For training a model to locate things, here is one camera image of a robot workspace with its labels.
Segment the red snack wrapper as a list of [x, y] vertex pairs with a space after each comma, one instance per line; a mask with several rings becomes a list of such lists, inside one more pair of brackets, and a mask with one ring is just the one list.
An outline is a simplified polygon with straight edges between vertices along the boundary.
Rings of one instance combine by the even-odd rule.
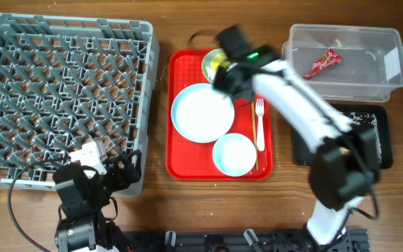
[[342, 61], [342, 56], [334, 49], [329, 48], [323, 56], [313, 63], [309, 73], [303, 76], [303, 79], [311, 79], [316, 74], [320, 73], [323, 69], [333, 67]]

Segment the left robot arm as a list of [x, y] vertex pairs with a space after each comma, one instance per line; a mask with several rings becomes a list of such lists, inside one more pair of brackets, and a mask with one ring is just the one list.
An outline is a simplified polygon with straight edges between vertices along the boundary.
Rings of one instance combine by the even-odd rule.
[[55, 233], [59, 251], [133, 251], [133, 242], [101, 209], [117, 202], [111, 195], [141, 179], [141, 151], [104, 160], [101, 175], [95, 168], [70, 162], [53, 175], [62, 203]]

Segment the light blue bowl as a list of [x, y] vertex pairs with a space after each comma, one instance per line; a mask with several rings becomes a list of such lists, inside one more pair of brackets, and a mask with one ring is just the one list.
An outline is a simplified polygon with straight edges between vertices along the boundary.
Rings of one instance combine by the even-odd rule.
[[252, 170], [257, 153], [253, 142], [248, 137], [230, 133], [215, 142], [212, 159], [215, 167], [222, 174], [239, 177]]

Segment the yellow cup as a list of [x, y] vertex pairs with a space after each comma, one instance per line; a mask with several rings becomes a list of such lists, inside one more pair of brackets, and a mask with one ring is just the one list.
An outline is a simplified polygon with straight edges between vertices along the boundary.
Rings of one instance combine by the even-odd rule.
[[215, 76], [215, 73], [216, 73], [218, 67], [220, 66], [220, 64], [222, 62], [224, 62], [226, 59], [227, 59], [227, 56], [225, 53], [219, 53], [213, 57], [213, 59], [211, 60], [209, 72], [208, 72], [212, 78]]

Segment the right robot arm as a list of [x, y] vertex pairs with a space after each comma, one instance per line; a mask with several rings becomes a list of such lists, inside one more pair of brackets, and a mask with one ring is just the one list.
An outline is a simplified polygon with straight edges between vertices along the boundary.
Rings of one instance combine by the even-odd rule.
[[[269, 45], [222, 47], [214, 88], [232, 99], [269, 102], [304, 140], [314, 159], [309, 184], [316, 204], [306, 224], [310, 240], [322, 250], [344, 232], [353, 212], [379, 217], [374, 184], [381, 177], [376, 135], [372, 128], [354, 125], [314, 91]], [[374, 214], [359, 209], [364, 196], [374, 201]]]

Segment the green bowl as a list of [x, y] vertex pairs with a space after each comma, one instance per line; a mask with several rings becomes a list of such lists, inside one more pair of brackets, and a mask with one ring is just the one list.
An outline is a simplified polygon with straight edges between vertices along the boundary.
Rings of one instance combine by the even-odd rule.
[[213, 59], [213, 57], [216, 56], [216, 55], [219, 54], [219, 53], [225, 53], [225, 52], [224, 52], [224, 50], [221, 49], [221, 48], [218, 48], [218, 49], [215, 49], [215, 50], [211, 50], [210, 52], [208, 52], [208, 53], [204, 56], [204, 58], [203, 58], [203, 60], [202, 60], [202, 63], [201, 63], [201, 69], [202, 69], [203, 75], [204, 75], [204, 77], [208, 80], [208, 82], [210, 82], [210, 83], [212, 83], [212, 82], [214, 81], [214, 78], [215, 78], [215, 76], [212, 78], [212, 77], [210, 76], [210, 74], [208, 73], [208, 72], [209, 72], [210, 63], [211, 63], [211, 60]]

